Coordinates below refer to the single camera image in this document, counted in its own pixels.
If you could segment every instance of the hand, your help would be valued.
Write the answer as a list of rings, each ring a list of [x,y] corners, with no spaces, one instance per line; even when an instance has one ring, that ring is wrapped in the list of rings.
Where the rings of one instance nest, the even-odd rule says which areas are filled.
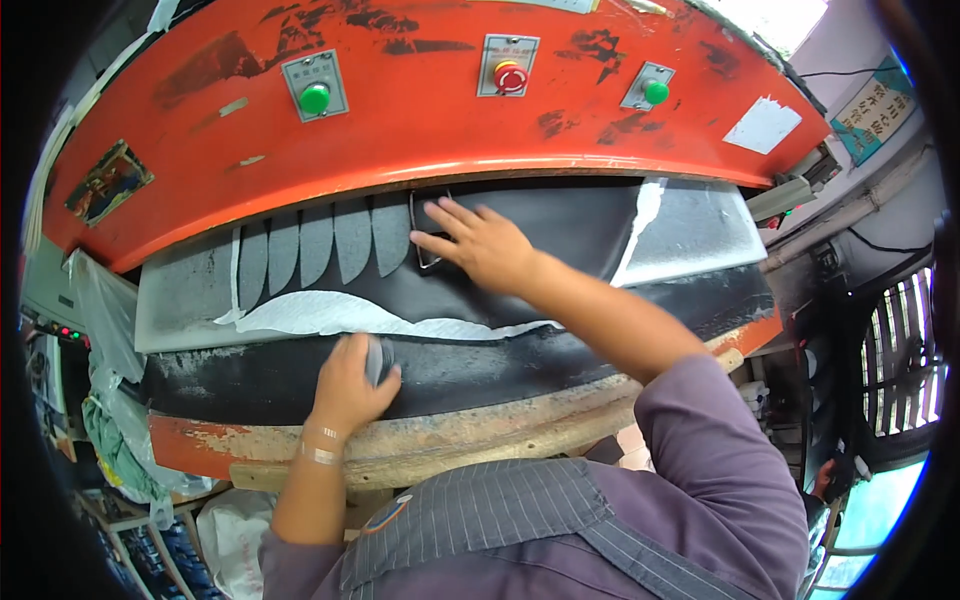
[[[394,366],[380,387],[374,388],[365,375],[369,342],[364,333],[340,338],[320,369],[313,413],[304,427],[328,427],[346,442],[394,401],[400,391],[400,367]]]
[[[485,290],[520,296],[537,272],[542,252],[513,222],[485,206],[473,212],[449,198],[438,203],[428,202],[423,209],[455,242],[423,231],[411,231],[410,241],[456,264]]]

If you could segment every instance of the apron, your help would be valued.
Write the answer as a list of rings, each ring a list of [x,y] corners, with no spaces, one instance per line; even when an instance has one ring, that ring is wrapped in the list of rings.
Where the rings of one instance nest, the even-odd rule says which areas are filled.
[[[470,465],[410,488],[350,543],[340,591],[371,600],[393,569],[562,535],[580,536],[661,600],[753,598],[621,522],[580,458]]]

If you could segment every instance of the green button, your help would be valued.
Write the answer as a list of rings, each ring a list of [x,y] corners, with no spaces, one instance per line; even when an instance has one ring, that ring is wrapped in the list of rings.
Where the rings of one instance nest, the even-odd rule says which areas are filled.
[[[300,108],[303,112],[320,114],[330,105],[330,88],[323,84],[313,84],[300,95]]]
[[[670,88],[656,80],[648,80],[643,86],[643,98],[654,106],[663,104],[669,95]]]

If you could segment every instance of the green cloth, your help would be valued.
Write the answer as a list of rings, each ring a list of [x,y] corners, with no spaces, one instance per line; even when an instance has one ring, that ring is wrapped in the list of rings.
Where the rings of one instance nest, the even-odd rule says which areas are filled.
[[[91,400],[84,402],[83,409],[87,436],[101,460],[113,469],[124,486],[157,501],[169,497],[168,491],[136,461],[113,418]]]

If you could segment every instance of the plastic bag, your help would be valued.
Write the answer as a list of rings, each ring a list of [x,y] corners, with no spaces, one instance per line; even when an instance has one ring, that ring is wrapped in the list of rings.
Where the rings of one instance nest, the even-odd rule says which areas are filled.
[[[156,482],[170,492],[196,495],[209,492],[216,479],[161,467],[154,459],[154,447],[147,426],[147,409],[119,388],[120,375],[104,367],[90,374],[90,386],[104,411],[113,418],[131,454]]]
[[[133,349],[136,286],[117,276],[82,250],[67,261],[70,287],[80,302],[91,359],[132,383],[143,378],[147,358]]]
[[[94,394],[84,400],[82,408],[86,434],[107,481],[133,502],[149,503],[150,521],[160,529],[169,529],[174,522],[170,492],[136,460],[116,421]]]
[[[227,490],[204,505],[197,533],[213,583],[233,600],[260,600],[257,552],[274,516],[276,494]]]

